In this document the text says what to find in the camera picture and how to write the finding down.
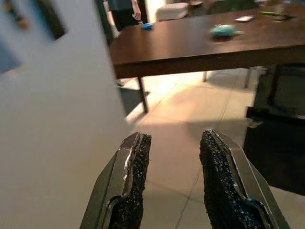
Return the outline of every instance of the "wooden table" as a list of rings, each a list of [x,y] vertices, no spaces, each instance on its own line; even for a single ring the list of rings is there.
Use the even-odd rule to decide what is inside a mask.
[[[163,21],[152,31],[128,27],[110,46],[116,77],[138,77],[145,112],[148,112],[141,77],[270,66],[305,61],[305,8],[291,5],[286,13],[296,19],[275,22],[273,17],[247,10],[203,17]],[[248,23],[234,20],[257,15]],[[244,34],[216,40],[210,30],[233,24]]]

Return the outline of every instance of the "small white object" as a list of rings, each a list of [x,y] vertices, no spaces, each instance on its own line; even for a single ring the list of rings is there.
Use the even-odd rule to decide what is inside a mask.
[[[251,21],[252,19],[254,19],[254,16],[243,16],[243,17],[235,19],[235,21],[248,22],[248,21]]]
[[[157,21],[167,21],[184,18],[189,12],[189,4],[185,2],[168,4],[156,12]]]

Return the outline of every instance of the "tile floor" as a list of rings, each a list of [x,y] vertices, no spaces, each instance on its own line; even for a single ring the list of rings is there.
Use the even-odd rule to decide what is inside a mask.
[[[246,69],[185,73],[144,78],[150,111],[142,104],[126,118],[133,131],[152,135],[141,229],[210,229],[203,203],[199,161],[202,131],[215,128],[243,145],[246,107],[258,81],[253,71],[244,89]],[[135,79],[125,87],[137,89]],[[305,197],[272,187],[292,229],[305,228]]]

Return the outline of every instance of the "person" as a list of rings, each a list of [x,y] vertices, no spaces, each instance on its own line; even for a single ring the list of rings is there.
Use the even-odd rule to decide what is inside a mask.
[[[115,27],[121,32],[126,26],[137,25],[141,20],[138,0],[108,0]]]

